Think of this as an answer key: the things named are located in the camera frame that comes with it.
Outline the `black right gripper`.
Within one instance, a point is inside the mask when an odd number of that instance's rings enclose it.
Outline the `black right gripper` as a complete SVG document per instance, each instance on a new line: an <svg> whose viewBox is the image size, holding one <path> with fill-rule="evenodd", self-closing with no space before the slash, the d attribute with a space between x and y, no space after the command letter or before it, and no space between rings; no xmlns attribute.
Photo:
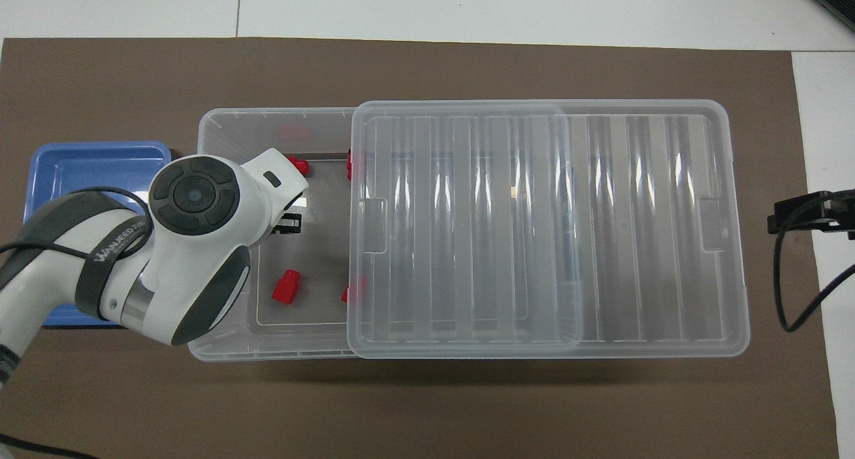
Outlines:
<svg viewBox="0 0 855 459"><path fill-rule="evenodd" d="M790 199L776 201L773 213L767 217L767 233L780 234L789 216L801 210L787 229L789 231L821 231L826 233L832 228L832 218L828 218L825 202L832 193L827 190L803 194ZM855 188L840 191L832 200L834 210L835 233L846 233L848 239L855 239Z"/></svg>

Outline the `clear ribbed plastic lid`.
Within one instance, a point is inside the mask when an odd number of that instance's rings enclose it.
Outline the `clear ribbed plastic lid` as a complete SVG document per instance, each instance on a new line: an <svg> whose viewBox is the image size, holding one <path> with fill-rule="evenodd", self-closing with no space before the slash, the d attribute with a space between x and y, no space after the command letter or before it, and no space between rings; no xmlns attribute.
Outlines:
<svg viewBox="0 0 855 459"><path fill-rule="evenodd" d="M731 128L713 100L367 101L351 151L360 358L750 343Z"/></svg>

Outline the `clear plastic storage box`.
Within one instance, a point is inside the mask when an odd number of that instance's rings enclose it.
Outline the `clear plastic storage box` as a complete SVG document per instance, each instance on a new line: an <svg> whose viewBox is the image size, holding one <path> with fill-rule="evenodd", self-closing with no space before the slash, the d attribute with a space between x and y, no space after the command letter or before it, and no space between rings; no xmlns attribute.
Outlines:
<svg viewBox="0 0 855 459"><path fill-rule="evenodd" d="M250 250L235 310L203 361L571 357L582 337L568 118L544 101L215 109L198 150L308 160L302 231ZM366 153L365 182L346 176ZM293 304L270 298L287 269ZM358 276L360 303L340 297Z"/></svg>

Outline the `blue plastic tray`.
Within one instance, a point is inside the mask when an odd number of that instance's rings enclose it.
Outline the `blue plastic tray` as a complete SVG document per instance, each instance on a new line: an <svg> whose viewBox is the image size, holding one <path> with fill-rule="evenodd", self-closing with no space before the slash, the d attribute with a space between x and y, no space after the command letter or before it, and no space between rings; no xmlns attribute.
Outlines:
<svg viewBox="0 0 855 459"><path fill-rule="evenodd" d="M154 176L172 160L168 146L155 140L40 146L30 160L23 219L47 201L88 187L125 189L147 202Z"/></svg>

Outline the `brown table mat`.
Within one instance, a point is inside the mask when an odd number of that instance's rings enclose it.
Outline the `brown table mat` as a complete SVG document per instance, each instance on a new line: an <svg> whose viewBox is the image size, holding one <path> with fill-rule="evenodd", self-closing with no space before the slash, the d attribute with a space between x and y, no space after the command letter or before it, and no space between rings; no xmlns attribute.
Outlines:
<svg viewBox="0 0 855 459"><path fill-rule="evenodd" d="M45 330L0 391L0 432L104 459L855 454L832 307L795 333L772 305L772 202L804 166L824 52L326 39L6 39L0 243L31 154L55 140L161 140L188 154L222 106L374 99L700 98L729 113L751 341L730 359L204 363L126 330Z"/></svg>

